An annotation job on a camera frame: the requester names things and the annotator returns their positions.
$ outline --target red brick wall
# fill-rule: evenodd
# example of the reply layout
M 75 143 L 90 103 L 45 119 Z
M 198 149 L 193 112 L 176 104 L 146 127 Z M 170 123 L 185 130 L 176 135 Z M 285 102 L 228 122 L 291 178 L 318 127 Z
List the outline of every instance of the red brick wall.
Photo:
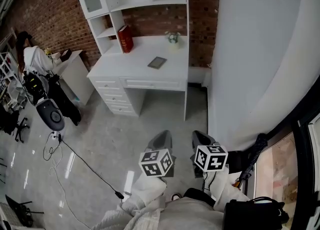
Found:
M 190 66 L 207 67 L 216 43 L 219 0 L 189 0 Z
M 122 11 L 134 37 L 164 35 L 166 31 L 187 35 L 186 5 L 132 8 Z
M 212 59 L 219 2 L 189 0 L 189 4 L 190 65 L 206 67 Z M 127 9 L 122 13 L 134 36 L 163 35 L 165 31 L 187 34 L 187 10 L 183 5 Z M 87 66 L 93 66 L 100 57 L 79 0 L 15 0 L 0 36 L 10 27 L 29 32 L 42 49 L 84 50 Z

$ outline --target baseboard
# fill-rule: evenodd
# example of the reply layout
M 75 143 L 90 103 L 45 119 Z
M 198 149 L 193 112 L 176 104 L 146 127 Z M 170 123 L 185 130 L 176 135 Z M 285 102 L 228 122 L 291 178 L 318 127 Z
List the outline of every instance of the baseboard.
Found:
M 188 82 L 198 83 L 208 87 L 211 79 L 211 69 L 203 67 L 189 67 Z

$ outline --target red book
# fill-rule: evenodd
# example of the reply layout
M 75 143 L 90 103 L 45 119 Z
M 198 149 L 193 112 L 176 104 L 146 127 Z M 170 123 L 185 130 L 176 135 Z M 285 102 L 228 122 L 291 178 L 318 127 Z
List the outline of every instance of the red book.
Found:
M 134 41 L 132 40 L 131 30 L 128 25 L 123 26 L 119 32 L 119 39 L 122 45 L 122 49 L 125 53 L 130 53 L 134 47 Z

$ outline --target white wall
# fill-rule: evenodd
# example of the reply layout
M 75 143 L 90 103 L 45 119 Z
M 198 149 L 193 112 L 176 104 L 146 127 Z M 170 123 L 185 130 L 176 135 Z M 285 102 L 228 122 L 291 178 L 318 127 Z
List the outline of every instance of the white wall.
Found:
M 245 149 L 298 104 L 320 72 L 320 0 L 220 0 L 209 134 Z

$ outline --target marble floor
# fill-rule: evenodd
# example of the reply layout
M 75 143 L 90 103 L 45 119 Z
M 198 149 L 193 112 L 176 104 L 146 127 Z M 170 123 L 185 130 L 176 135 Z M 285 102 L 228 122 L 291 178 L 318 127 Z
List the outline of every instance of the marble floor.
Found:
M 207 131 L 206 94 L 197 88 L 188 89 L 187 121 L 183 121 L 184 94 L 168 91 L 148 91 L 140 118 L 116 116 L 94 92 L 86 106 L 80 106 L 82 121 L 78 127 L 67 118 L 63 140 L 115 189 L 124 191 L 128 171 L 134 180 L 141 174 L 139 155 L 148 142 L 163 130 L 172 134 L 173 156 L 176 157 L 174 177 L 166 178 L 166 197 L 173 192 L 184 193 L 189 187 L 200 188 L 192 163 L 192 131 Z M 5 177 L 0 182 L 0 201 L 4 194 L 18 202 L 32 200 L 35 225 L 51 229 L 86 229 L 75 216 L 89 227 L 98 223 L 108 209 L 116 208 L 119 199 L 63 143 L 49 161 L 43 159 L 44 146 L 51 130 L 42 122 L 30 104 L 20 117 L 28 118 L 30 130 L 23 133 L 24 143 L 0 133 L 0 157 L 7 169 L 0 167 Z M 58 141 L 49 140 L 47 150 Z

